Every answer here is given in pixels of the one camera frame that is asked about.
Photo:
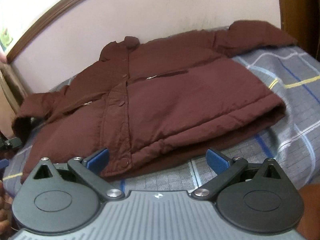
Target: bed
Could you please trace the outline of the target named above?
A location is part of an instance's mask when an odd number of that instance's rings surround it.
[[[320,169],[320,62],[296,46],[264,48],[233,58],[260,78],[286,104],[287,114],[276,125],[253,138],[222,151],[229,157],[241,156],[251,163],[275,158],[295,187],[318,181]],[[70,84],[74,77],[58,85]],[[42,124],[35,127],[25,146],[10,160],[4,172],[4,188],[15,196],[21,187],[20,177]],[[216,174],[205,158],[160,172],[112,182],[129,190],[188,190],[206,183]]]

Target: blue gripper pad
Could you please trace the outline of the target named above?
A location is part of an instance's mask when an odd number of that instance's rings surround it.
[[[109,150],[98,150],[94,154],[84,159],[84,165],[94,174],[98,175],[109,163]]]
[[[7,159],[2,159],[0,160],[0,170],[2,170],[3,168],[9,166],[9,161]]]
[[[219,151],[207,150],[205,155],[207,164],[213,171],[219,175],[224,172],[232,164],[232,160]]]

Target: finger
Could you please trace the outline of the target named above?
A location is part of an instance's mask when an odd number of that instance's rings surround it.
[[[0,210],[0,221],[5,221],[8,218],[7,212],[4,209]]]
[[[0,197],[0,209],[4,208],[5,201],[2,197]]]
[[[0,180],[0,196],[4,193],[3,182]]]
[[[0,222],[0,235],[5,233],[10,228],[10,222],[9,220],[5,220]]]
[[[7,63],[7,57],[5,56],[4,52],[2,51],[2,48],[0,47],[0,62],[1,63]]]
[[[7,193],[4,194],[3,199],[8,205],[11,205],[13,202],[12,197],[10,197]]]

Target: gray gripper base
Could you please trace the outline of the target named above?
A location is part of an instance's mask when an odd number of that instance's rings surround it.
[[[302,240],[297,231],[262,236],[240,231],[225,222],[208,201],[186,191],[132,191],[121,201],[108,202],[98,218],[73,233],[41,236],[19,231],[16,240]]]

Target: zipper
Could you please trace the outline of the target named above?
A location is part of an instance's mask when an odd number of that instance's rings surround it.
[[[189,70],[180,70],[180,71],[174,71],[174,72],[168,72],[168,73],[164,73],[164,74],[160,74],[160,75],[155,75],[153,77],[148,77],[146,79],[160,78],[160,77],[171,77],[171,76],[186,74],[188,72],[189,72]]]
[[[84,103],[83,106],[90,105],[91,103],[92,103],[92,101],[90,101],[88,103]]]

